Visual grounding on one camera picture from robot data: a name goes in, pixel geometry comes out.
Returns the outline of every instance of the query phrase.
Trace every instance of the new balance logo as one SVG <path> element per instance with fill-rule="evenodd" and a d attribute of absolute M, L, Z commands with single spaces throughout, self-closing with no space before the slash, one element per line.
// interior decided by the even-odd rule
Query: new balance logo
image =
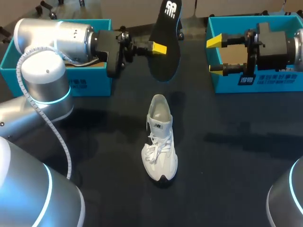
<path fill-rule="evenodd" d="M 176 10 L 177 10 L 177 4 L 172 3 L 171 1 L 167 1 L 165 13 L 169 15 L 171 18 L 175 18 Z"/>

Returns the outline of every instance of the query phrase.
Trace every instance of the black tabletop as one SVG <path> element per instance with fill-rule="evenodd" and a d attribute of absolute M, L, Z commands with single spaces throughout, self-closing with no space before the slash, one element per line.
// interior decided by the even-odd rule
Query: black tabletop
<path fill-rule="evenodd" d="M 269 226 L 268 190 L 303 153 L 303 93 L 216 95 L 204 42 L 180 47 L 169 83 L 154 80 L 137 57 L 111 97 L 75 98 L 72 115 L 56 124 L 85 198 L 86 227 Z M 1 101 L 11 98 L 6 94 Z M 176 179 L 165 189 L 152 183 L 141 159 L 155 94 L 168 100 L 178 155 Z M 41 148 L 50 140 L 51 148 Z M 16 144 L 65 174 L 64 152 L 49 129 Z"/>

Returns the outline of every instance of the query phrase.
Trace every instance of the glowing blue light ring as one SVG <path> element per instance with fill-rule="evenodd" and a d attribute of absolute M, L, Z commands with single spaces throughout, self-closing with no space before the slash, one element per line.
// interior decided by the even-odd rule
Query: glowing blue light ring
<path fill-rule="evenodd" d="M 302 209 L 302 207 L 301 207 L 301 205 L 300 205 L 300 203 L 299 203 L 297 197 L 296 197 L 295 194 L 294 194 L 293 181 L 292 181 L 292 175 L 293 175 L 294 166 L 295 166 L 295 164 L 296 164 L 298 161 L 299 161 L 299 160 L 297 160 L 297 161 L 294 163 L 294 165 L 292 166 L 292 168 L 290 169 L 290 173 L 289 173 L 289 186 L 290 186 L 290 192 L 291 192 L 291 194 L 292 194 L 292 196 L 293 196 L 294 202 L 295 202 L 295 204 L 297 205 L 299 211 L 303 214 L 303 209 Z"/>
<path fill-rule="evenodd" d="M 56 101 L 51 101 L 51 102 L 40 102 L 40 101 L 35 100 L 32 96 L 31 96 L 31 98 L 34 100 L 35 103 L 49 105 L 49 104 L 54 104 L 54 103 L 58 103 L 58 102 L 62 101 L 63 99 L 65 99 L 70 94 L 70 92 L 71 92 L 71 87 L 70 87 L 70 89 L 68 90 L 68 92 L 66 93 L 65 96 L 63 96 L 62 98 L 60 98 Z"/>
<path fill-rule="evenodd" d="M 42 207 L 42 210 L 37 218 L 37 220 L 35 221 L 35 223 L 33 224 L 32 227 L 37 227 L 40 223 L 40 221 L 42 220 L 45 212 L 46 212 L 46 209 L 48 207 L 48 204 L 49 204 L 49 201 L 51 200 L 51 195 L 52 195 L 52 190 L 53 190 L 53 179 L 52 179 L 52 175 L 51 175 L 51 172 L 49 171 L 49 168 L 44 164 L 44 166 L 46 167 L 46 170 L 47 170 L 47 173 L 48 173 L 48 191 L 47 191 L 47 196 L 46 196 L 46 199 L 45 199 L 45 203 Z"/>

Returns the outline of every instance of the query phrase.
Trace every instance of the white coiled cable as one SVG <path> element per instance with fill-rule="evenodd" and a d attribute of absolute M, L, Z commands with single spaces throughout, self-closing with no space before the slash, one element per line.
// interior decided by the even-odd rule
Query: white coiled cable
<path fill-rule="evenodd" d="M 66 158 L 67 158 L 67 163 L 68 163 L 68 170 L 67 170 L 67 175 L 66 178 L 70 179 L 71 178 L 71 156 L 70 153 L 68 151 L 68 148 L 62 138 L 62 136 L 60 135 L 60 133 L 58 132 L 58 130 L 55 128 L 55 126 L 53 125 L 53 123 L 49 120 L 49 118 L 44 114 L 44 112 L 38 107 L 38 105 L 36 104 L 36 102 L 32 99 L 32 97 L 30 96 L 30 94 L 28 93 L 28 91 L 26 90 L 26 88 L 24 87 L 23 81 L 22 81 L 22 73 L 21 73 L 21 66 L 23 64 L 23 62 L 28 59 L 30 56 L 38 53 L 38 52 L 42 52 L 42 51 L 54 51 L 55 53 L 57 53 L 59 56 L 61 56 L 64 60 L 72 63 L 72 64 L 79 64 L 76 61 L 72 61 L 70 58 L 68 58 L 65 54 L 63 54 L 61 51 L 50 47 L 50 46 L 41 46 L 41 47 L 35 47 L 32 48 L 28 51 L 26 51 L 18 60 L 17 63 L 17 80 L 19 83 L 19 86 L 21 88 L 21 91 L 23 92 L 24 96 L 26 97 L 26 99 L 29 101 L 29 103 L 32 105 L 32 107 L 41 115 L 41 117 L 45 120 L 45 122 L 48 124 L 48 126 L 52 129 L 52 131 L 54 132 L 54 134 L 56 135 L 56 137 L 58 138 L 58 140 L 60 141 L 65 154 L 66 154 Z"/>

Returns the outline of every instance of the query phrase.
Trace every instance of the box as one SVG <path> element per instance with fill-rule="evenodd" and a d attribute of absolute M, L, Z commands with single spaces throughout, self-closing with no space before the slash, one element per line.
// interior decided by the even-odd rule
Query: box
<path fill-rule="evenodd" d="M 285 31 L 287 37 L 293 37 L 298 29 L 303 28 L 303 22 L 297 15 L 210 17 L 206 40 L 220 33 L 244 34 L 248 29 L 256 29 L 257 23 L 263 22 L 269 23 L 272 32 Z M 243 64 L 247 61 L 247 51 L 243 45 L 206 49 L 206 56 L 209 65 Z M 252 83 L 241 83 L 242 73 L 225 77 L 211 73 L 215 93 L 303 91 L 303 72 L 258 70 L 256 66 L 255 74 L 256 77 Z"/>
<path fill-rule="evenodd" d="M 110 19 L 62 21 L 90 24 L 93 26 L 95 32 L 99 30 L 111 30 Z M 23 95 L 16 76 L 16 65 L 20 56 L 12 39 L 0 64 L 0 73 L 14 97 Z M 110 96 L 112 79 L 107 77 L 106 63 L 96 67 L 67 67 L 66 72 L 73 96 Z"/>

